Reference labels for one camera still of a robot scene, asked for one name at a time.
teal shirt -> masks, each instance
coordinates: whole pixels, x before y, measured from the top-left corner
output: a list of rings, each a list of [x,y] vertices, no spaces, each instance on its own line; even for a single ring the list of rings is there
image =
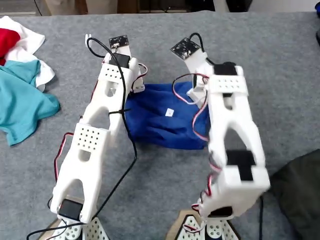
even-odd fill
[[[39,60],[7,61],[0,66],[0,130],[10,146],[29,137],[40,119],[59,111],[58,99],[36,88]]]

gray felt surface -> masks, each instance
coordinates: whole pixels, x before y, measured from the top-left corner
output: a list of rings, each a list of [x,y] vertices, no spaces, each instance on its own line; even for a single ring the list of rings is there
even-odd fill
[[[0,239],[25,239],[55,215],[46,206],[55,185],[53,159],[65,132],[73,131],[87,106],[101,63],[85,48],[85,33],[108,42],[128,35],[132,55],[149,67],[146,83],[170,83],[187,73],[169,49],[199,32],[215,62],[242,66],[254,121],[270,174],[319,148],[320,47],[315,13],[199,12],[188,14],[88,15],[16,18],[45,34],[36,56],[56,72],[48,87],[61,110],[42,120],[35,134],[8,147],[0,134]],[[241,147],[233,134],[228,147]],[[139,145],[139,160],[100,214],[113,240],[162,240],[181,209],[195,203],[206,186],[208,153]],[[133,159],[124,128],[107,153],[98,203]],[[244,240],[258,239],[259,205],[232,220]],[[265,194],[264,239],[291,240],[293,231],[270,193]]]

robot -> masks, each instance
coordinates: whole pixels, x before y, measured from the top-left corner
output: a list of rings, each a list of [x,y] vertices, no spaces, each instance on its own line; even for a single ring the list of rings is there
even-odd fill
[[[87,35],[88,47],[91,40]],[[104,57],[91,102],[75,126],[70,149],[56,174],[53,189],[51,212],[63,220],[59,225],[61,228],[64,224],[74,226],[68,227],[63,234],[63,229],[57,229],[53,239],[64,236],[77,240],[81,233],[82,240],[109,239],[95,214],[103,156],[115,144],[122,121],[120,109],[128,94],[145,89],[138,60],[131,56],[127,36],[111,38],[109,42],[113,56],[107,53]],[[242,67],[230,62],[213,63],[208,59],[202,41],[200,43],[201,46],[186,37],[171,49],[194,75],[193,88],[187,94],[200,109],[208,105],[211,126],[207,140],[212,173],[208,176],[206,189],[191,206],[199,214],[201,224],[188,216],[176,239],[227,240],[226,231],[231,229],[227,220],[251,208],[270,187],[270,181],[259,131],[251,115]],[[92,126],[101,111],[115,113],[109,115],[108,129]],[[229,128],[239,134],[245,150],[226,150],[224,138]],[[74,180],[82,182],[84,199],[68,195]]]

circuit board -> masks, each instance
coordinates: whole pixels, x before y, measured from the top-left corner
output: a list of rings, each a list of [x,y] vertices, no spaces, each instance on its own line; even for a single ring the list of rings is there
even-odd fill
[[[109,38],[109,44],[111,49],[121,48],[129,45],[127,35],[116,36]]]
[[[198,49],[200,49],[200,46],[198,44],[194,43],[189,38],[185,37],[175,46],[173,46],[170,50],[182,60],[186,60]]]

white cloth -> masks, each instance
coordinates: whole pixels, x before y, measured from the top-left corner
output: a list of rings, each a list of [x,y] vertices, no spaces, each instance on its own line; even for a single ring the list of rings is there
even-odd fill
[[[6,54],[5,60],[26,63],[38,59],[33,54],[44,43],[46,39],[44,35],[31,31],[8,16],[0,18],[0,28],[13,30],[20,35],[20,40]],[[36,76],[35,85],[39,90],[43,91],[45,84],[50,82],[55,73],[44,61],[40,60],[40,63],[40,73]]]

